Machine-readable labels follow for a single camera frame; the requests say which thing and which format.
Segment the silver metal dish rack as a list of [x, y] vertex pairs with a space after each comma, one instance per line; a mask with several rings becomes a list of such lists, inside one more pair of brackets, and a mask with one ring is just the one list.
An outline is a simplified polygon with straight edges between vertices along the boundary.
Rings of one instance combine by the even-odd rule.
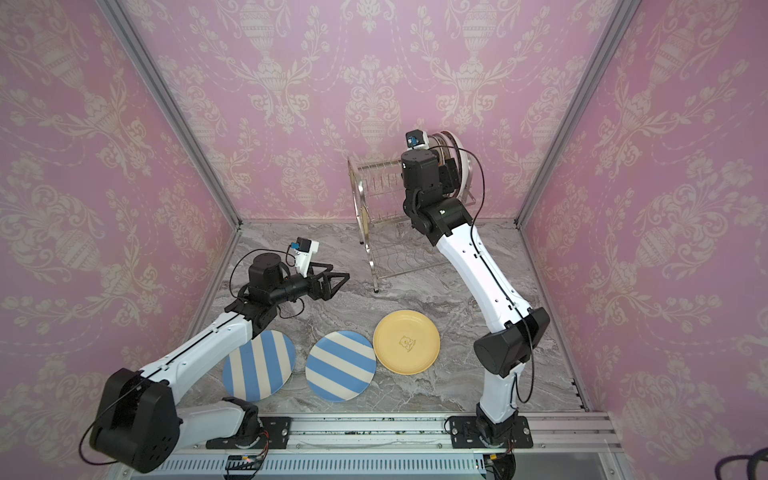
[[383, 281], [442, 265], [436, 244], [472, 223], [462, 201], [449, 195], [426, 207], [404, 207], [399, 159], [364, 164], [350, 159], [353, 206], [372, 275], [373, 291]]

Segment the yellow plate with bear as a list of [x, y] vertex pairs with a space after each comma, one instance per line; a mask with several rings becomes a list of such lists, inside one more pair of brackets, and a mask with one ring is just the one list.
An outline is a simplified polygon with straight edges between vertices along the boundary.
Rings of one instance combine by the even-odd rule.
[[378, 362], [391, 372], [406, 376], [428, 370], [439, 356], [440, 343], [434, 322], [413, 310], [386, 315], [373, 334]]

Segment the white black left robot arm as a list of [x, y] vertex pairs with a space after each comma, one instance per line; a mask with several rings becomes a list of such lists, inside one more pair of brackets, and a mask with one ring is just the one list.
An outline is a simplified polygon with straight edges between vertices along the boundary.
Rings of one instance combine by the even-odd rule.
[[290, 273], [276, 251], [259, 250], [248, 281], [207, 328], [138, 370], [121, 368], [106, 381], [94, 421], [80, 444], [140, 473], [175, 451], [211, 440], [248, 448], [268, 435], [258, 407], [235, 397], [177, 407], [187, 391], [231, 352], [249, 344], [277, 318], [280, 306], [308, 297], [328, 301], [350, 279], [333, 265], [311, 261]]

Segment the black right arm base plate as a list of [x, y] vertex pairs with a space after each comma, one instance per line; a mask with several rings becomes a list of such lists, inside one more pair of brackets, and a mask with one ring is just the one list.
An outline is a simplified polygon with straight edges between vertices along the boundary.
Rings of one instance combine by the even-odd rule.
[[520, 415], [498, 424], [484, 416], [456, 415], [448, 418], [447, 425], [454, 449], [530, 449], [534, 445], [528, 418]]

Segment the beige plain plate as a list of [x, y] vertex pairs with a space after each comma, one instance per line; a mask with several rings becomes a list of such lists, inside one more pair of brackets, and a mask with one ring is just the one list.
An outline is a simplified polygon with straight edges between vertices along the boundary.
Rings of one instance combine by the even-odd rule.
[[461, 179], [459, 167], [457, 166], [455, 147], [451, 142], [449, 132], [450, 131], [448, 130], [443, 130], [440, 132], [429, 133], [429, 147], [431, 150], [434, 150], [437, 153], [441, 164], [445, 164], [449, 159], [451, 159], [455, 165], [457, 178]]

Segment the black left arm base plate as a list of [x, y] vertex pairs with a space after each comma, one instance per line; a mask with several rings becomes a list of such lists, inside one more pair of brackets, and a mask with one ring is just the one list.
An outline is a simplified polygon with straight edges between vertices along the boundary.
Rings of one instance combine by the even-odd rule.
[[206, 442], [208, 450], [282, 450], [287, 447], [291, 433], [292, 418], [289, 416], [260, 417], [260, 427], [245, 439], [235, 437], [215, 438]]

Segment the white floral plate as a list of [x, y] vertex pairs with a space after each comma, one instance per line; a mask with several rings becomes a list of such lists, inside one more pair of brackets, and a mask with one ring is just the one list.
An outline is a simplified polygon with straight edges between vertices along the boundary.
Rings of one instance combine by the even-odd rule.
[[457, 166], [461, 174], [461, 184], [457, 197], [466, 202], [471, 196], [470, 189], [473, 177], [472, 157], [465, 151], [465, 147], [462, 144], [459, 136], [452, 132], [449, 132], [451, 142], [455, 147]]

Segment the red rimmed white plate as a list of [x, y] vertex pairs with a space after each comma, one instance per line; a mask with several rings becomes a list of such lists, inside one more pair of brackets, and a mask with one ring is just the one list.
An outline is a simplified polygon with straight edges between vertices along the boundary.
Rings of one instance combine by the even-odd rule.
[[443, 141], [441, 156], [444, 160], [452, 158], [455, 161], [460, 180], [459, 187], [454, 192], [453, 196], [462, 201], [465, 201], [467, 197], [467, 184], [469, 182], [471, 170], [468, 154], [463, 151], [464, 145], [456, 134], [448, 130], [443, 130], [440, 132], [440, 136]]

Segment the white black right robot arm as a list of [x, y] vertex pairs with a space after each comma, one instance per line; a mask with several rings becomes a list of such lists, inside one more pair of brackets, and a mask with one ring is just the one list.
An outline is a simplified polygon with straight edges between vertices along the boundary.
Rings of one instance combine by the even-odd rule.
[[453, 266], [480, 308], [487, 334], [473, 349], [484, 368], [483, 392], [476, 406], [479, 436], [488, 446], [511, 442], [519, 417], [521, 376], [533, 369], [534, 349], [550, 324], [542, 307], [533, 308], [510, 284], [488, 252], [460, 199], [452, 158], [441, 161], [431, 149], [401, 155], [405, 189], [403, 211]]

